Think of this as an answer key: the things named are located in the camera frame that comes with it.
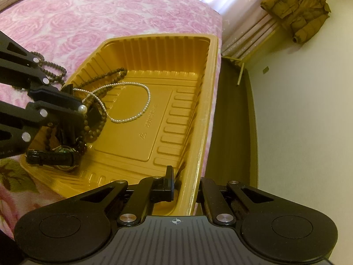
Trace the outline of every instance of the pearl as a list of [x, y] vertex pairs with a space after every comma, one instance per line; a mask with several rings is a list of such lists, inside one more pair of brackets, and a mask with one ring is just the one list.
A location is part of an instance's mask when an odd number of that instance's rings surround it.
[[86, 113], [87, 113], [87, 107], [86, 107], [84, 104], [80, 105], [80, 106], [78, 107], [78, 112], [79, 112], [80, 114], [86, 114]]

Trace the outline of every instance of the rose pattern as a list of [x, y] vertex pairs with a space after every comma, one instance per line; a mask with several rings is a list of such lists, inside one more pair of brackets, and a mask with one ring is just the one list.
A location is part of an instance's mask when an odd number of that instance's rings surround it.
[[[198, 0], [21, 0], [0, 13], [0, 30], [29, 51], [64, 66], [69, 77], [104, 40], [150, 33], [207, 33], [219, 38], [221, 16]], [[220, 50], [203, 172], [210, 144]], [[25, 108], [24, 90], [0, 84], [0, 100]], [[0, 183], [0, 229], [12, 237], [18, 218], [61, 199], [34, 180], [37, 193], [9, 192]]]

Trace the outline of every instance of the white wall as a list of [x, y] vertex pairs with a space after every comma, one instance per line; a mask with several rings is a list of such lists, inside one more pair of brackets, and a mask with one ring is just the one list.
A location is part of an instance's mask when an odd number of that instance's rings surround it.
[[259, 188], [332, 218], [339, 238], [331, 260], [352, 265], [353, 0], [327, 1], [330, 18], [310, 41], [300, 47], [279, 31], [246, 67]]

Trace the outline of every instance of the floor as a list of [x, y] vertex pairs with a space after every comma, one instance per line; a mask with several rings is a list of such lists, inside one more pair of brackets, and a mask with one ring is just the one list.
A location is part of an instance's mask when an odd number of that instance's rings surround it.
[[216, 184], [229, 180], [250, 184], [250, 121], [244, 70], [237, 86], [240, 67], [222, 59], [217, 103], [205, 177]]

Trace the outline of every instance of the gold plastic tray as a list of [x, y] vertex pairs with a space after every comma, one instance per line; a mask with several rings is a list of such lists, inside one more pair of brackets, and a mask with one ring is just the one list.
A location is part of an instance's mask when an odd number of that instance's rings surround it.
[[[172, 165], [180, 180], [172, 203], [155, 205], [154, 214], [191, 215], [195, 207], [204, 156], [218, 38], [205, 34], [153, 34], [109, 39], [92, 53], [68, 83], [78, 85], [94, 76], [124, 67], [123, 81], [146, 84], [151, 104], [138, 119], [115, 124], [109, 119], [101, 135], [73, 172], [48, 166], [21, 165], [32, 176], [64, 197], [114, 180], [136, 184], [147, 176], [163, 176]], [[97, 83], [87, 90], [97, 88]], [[147, 101], [137, 86], [119, 86], [102, 99], [109, 115], [124, 119], [136, 115]], [[31, 148], [43, 148], [44, 130]]]

